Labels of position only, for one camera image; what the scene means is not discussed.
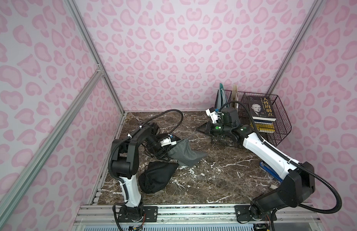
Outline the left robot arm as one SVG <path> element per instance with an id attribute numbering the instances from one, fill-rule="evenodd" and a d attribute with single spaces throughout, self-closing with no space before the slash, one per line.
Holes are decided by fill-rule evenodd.
<path id="1" fill-rule="evenodd" d="M 152 121 L 169 112 L 177 112 L 180 121 L 168 133 L 158 133 L 160 128 Z M 140 220 L 144 215 L 142 196 L 136 178 L 140 166 L 139 147 L 143 145 L 152 157 L 169 161 L 168 152 L 180 141 L 173 131 L 183 122 L 183 119 L 184 114 L 180 110 L 170 109 L 143 122 L 126 138 L 112 142 L 108 171 L 112 178 L 119 181 L 123 189 L 124 202 L 119 204 L 123 215 L 133 220 Z"/>

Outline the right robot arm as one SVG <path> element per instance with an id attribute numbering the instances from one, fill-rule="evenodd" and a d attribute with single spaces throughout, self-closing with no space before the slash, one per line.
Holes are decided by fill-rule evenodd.
<path id="1" fill-rule="evenodd" d="M 273 222 L 276 212 L 288 207 L 301 207 L 321 214 L 334 214 L 340 211 L 342 199 L 334 186 L 315 174 L 314 167 L 310 163 L 300 163 L 266 141 L 256 129 L 254 121 L 251 121 L 250 125 L 242 124 L 237 109 L 229 107 L 228 103 L 219 109 L 212 107 L 205 112 L 211 121 L 198 127 L 197 131 L 203 128 L 202 133 L 205 135 L 225 136 L 235 143 L 242 144 L 271 167 L 282 180 L 276 189 L 254 198 L 248 209 L 238 211 L 236 218 L 239 223 L 265 218 Z M 336 199 L 333 208 L 317 209 L 304 204 L 304 201 L 315 192 L 316 180 L 333 193 Z"/>

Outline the black pouch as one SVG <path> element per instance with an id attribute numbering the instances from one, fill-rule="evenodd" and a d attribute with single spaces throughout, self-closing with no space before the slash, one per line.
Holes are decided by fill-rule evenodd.
<path id="1" fill-rule="evenodd" d="M 162 146 L 161 142 L 163 139 L 168 138 L 168 133 L 156 134 L 146 138 L 145 147 L 148 154 L 162 161 L 169 161 L 168 151 L 169 146 Z"/>
<path id="2" fill-rule="evenodd" d="M 153 194 L 164 189 L 178 167 L 177 163 L 150 162 L 138 178 L 141 190 L 146 194 Z"/>

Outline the grey hair dryer pouch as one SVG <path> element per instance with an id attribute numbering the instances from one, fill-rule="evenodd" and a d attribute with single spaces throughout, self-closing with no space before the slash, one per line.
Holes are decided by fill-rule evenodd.
<path id="1" fill-rule="evenodd" d="M 207 153 L 192 150 L 189 139 L 184 139 L 168 151 L 168 156 L 177 160 L 182 166 L 192 167 L 205 158 Z"/>

